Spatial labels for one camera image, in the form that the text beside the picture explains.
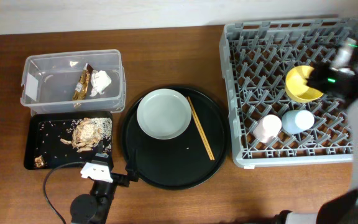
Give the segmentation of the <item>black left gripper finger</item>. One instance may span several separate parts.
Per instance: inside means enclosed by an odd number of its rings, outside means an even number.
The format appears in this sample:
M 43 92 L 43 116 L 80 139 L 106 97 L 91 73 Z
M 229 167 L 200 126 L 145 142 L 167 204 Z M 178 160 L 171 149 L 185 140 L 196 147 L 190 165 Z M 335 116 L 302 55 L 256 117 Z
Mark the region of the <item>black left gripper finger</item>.
M 108 155 L 103 152 L 104 144 L 102 141 L 96 146 L 96 154 L 93 157 L 93 162 L 95 164 L 104 164 L 108 163 Z
M 136 163 L 137 150 L 134 149 L 130 154 L 127 160 L 127 165 L 125 170 L 127 171 L 127 179 L 131 182 L 139 181 L 138 168 Z

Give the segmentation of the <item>food scraps pile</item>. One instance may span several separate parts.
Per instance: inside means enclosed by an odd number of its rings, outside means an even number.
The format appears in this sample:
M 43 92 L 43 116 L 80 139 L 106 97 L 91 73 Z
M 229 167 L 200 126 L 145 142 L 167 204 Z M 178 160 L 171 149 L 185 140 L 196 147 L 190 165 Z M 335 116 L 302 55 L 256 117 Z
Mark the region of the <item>food scraps pile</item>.
M 102 141 L 111 154 L 112 119 L 82 118 L 42 121 L 35 137 L 35 169 L 52 169 L 71 162 L 89 161 Z

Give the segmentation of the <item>yellow bowl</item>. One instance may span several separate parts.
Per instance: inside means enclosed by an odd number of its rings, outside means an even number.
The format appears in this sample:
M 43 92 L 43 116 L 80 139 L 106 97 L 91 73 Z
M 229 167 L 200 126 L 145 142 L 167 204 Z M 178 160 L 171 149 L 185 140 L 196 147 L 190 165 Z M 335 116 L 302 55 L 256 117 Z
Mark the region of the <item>yellow bowl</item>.
M 293 67 L 285 78 L 285 92 L 294 101 L 298 103 L 308 103 L 317 100 L 323 96 L 320 91 L 308 87 L 307 79 L 314 70 L 308 65 Z

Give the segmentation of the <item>light blue cup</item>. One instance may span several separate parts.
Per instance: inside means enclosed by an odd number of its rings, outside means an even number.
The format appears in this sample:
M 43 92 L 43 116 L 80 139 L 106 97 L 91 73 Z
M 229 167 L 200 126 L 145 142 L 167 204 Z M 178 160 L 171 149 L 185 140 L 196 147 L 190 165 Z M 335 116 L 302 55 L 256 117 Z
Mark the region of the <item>light blue cup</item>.
M 298 134 L 314 125 L 314 116 L 307 110 L 291 110 L 282 116 L 282 128 L 290 134 Z

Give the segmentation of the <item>gold snack wrapper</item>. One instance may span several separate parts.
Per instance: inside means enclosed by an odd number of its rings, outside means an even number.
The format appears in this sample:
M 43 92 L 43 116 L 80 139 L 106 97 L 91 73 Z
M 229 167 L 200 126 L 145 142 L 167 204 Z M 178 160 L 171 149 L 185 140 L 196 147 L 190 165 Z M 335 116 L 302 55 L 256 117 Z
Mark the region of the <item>gold snack wrapper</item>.
M 86 63 L 82 70 L 80 79 L 76 84 L 73 100 L 85 99 L 86 93 L 88 91 L 88 84 L 90 82 L 92 71 L 93 71 L 93 67 L 90 64 Z

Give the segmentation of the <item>grey ceramic plate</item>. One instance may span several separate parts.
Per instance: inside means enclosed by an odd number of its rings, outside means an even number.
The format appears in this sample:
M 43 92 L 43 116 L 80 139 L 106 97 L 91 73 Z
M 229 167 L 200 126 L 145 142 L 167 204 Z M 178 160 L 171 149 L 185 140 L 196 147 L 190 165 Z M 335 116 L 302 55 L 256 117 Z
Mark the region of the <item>grey ceramic plate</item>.
M 181 135 L 192 117 L 190 104 L 185 96 L 168 88 L 146 94 L 138 105 L 136 116 L 141 130 L 159 140 Z

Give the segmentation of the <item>white tissue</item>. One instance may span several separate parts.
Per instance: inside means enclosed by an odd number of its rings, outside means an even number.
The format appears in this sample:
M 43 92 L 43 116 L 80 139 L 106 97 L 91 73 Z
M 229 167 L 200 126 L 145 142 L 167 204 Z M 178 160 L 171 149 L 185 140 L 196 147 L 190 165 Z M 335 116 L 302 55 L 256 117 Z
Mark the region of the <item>white tissue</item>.
M 95 97 L 97 94 L 103 95 L 105 89 L 111 84 L 111 78 L 104 70 L 93 70 L 91 74 L 91 94 Z

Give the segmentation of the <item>pink cup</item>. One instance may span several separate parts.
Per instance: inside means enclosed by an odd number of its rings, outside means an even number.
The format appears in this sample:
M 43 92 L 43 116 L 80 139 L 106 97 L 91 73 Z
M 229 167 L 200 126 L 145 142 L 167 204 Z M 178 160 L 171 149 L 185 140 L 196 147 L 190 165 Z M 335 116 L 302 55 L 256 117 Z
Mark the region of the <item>pink cup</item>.
M 268 143 L 278 135 L 282 128 L 282 121 L 278 116 L 268 114 L 257 122 L 252 134 L 262 143 Z

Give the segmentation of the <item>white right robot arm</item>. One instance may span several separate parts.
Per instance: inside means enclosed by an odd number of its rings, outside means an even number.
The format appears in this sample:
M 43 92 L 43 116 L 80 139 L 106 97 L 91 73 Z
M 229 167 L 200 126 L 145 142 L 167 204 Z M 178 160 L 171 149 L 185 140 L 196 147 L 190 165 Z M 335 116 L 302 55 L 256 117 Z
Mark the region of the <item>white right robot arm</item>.
M 351 186 L 345 194 L 323 204 L 318 213 L 283 210 L 272 223 L 358 223 L 358 39 L 346 39 L 331 62 L 315 66 L 305 84 L 345 102 L 354 148 Z

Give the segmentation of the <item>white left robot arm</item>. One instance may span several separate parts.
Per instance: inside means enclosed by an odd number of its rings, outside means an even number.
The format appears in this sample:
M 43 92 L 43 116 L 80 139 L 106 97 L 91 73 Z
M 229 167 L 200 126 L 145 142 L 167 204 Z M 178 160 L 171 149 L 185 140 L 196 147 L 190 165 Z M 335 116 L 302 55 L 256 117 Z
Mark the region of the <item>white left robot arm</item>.
M 134 149 L 126 165 L 126 174 L 112 172 L 112 157 L 97 153 L 86 161 L 80 174 L 93 181 L 88 194 L 77 196 L 70 205 L 72 223 L 106 223 L 117 187 L 128 187 L 139 180 L 136 164 L 137 151 Z

